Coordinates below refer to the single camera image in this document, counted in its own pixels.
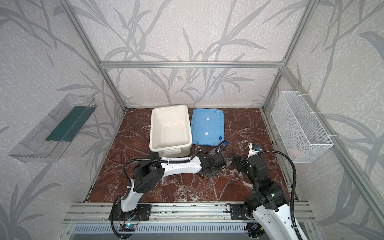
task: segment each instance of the blue plastic lid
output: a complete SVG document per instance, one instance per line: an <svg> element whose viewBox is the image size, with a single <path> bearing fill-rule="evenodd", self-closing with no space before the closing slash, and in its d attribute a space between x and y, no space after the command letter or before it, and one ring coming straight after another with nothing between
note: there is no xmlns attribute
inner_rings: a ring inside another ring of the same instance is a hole
<svg viewBox="0 0 384 240"><path fill-rule="evenodd" d="M224 140L224 113L217 109L193 110L192 144L217 146Z"/></svg>

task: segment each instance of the wall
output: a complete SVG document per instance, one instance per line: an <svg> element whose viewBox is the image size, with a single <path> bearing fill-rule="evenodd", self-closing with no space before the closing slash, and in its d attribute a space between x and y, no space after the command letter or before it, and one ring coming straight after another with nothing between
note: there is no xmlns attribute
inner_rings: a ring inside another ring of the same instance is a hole
<svg viewBox="0 0 384 240"><path fill-rule="evenodd" d="M102 61L281 61L306 6L297 0L70 2ZM276 72L109 70L127 106L141 107L262 106Z"/></svg>
<svg viewBox="0 0 384 240"><path fill-rule="evenodd" d="M384 1L331 3L316 7L288 68L384 196ZM332 150L296 169L325 239L384 239Z"/></svg>
<svg viewBox="0 0 384 240"><path fill-rule="evenodd" d="M123 112L58 1L0 3L0 239L53 239L82 202ZM98 107L57 163L8 153L68 93Z"/></svg>

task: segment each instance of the red marble tabletop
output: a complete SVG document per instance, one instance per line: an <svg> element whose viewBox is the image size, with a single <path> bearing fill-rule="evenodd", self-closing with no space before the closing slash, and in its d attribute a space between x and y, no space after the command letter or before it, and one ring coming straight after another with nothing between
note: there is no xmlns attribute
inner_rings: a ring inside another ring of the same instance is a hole
<svg viewBox="0 0 384 240"><path fill-rule="evenodd" d="M193 108L189 108L192 117ZM246 174L231 168L232 153L244 157L248 155L250 142L259 143L263 150L272 150L260 109L258 108L223 108L224 139L229 141L224 157L228 167L219 171L214 179L198 174L177 174L163 178L157 187L143 195L140 202L237 202L252 194L252 185ZM127 182L121 174L125 161L145 157L151 153L149 149L149 133L151 128L152 109L128 109L119 132L101 168L100 174L88 198L89 202L113 202L117 195L123 195ZM193 145L190 152L196 149L209 151L213 146ZM288 194L282 172L275 155L265 154L271 179L278 183ZM129 176L134 164L127 167Z"/></svg>

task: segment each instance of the transparent plastic bin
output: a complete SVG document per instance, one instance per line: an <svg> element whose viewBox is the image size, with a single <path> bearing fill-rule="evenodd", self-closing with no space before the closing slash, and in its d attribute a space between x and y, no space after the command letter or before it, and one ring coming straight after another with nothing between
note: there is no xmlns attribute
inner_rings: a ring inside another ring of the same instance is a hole
<svg viewBox="0 0 384 240"><path fill-rule="evenodd" d="M188 108L185 105L155 108L151 116L149 148L160 156L186 157L192 145Z"/></svg>
<svg viewBox="0 0 384 240"><path fill-rule="evenodd" d="M93 101L66 95L9 155L22 162L57 162L97 107Z"/></svg>
<svg viewBox="0 0 384 240"><path fill-rule="evenodd" d="M294 163L313 162L333 141L298 91L282 91L272 118Z"/></svg>

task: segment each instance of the white plastic bin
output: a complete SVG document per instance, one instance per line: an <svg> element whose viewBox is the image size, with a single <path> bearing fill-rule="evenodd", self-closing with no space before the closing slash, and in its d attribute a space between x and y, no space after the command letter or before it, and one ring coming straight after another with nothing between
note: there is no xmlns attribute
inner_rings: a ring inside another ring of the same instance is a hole
<svg viewBox="0 0 384 240"><path fill-rule="evenodd" d="M160 156L186 157L192 145L188 108L185 105L152 110L149 148Z"/></svg>

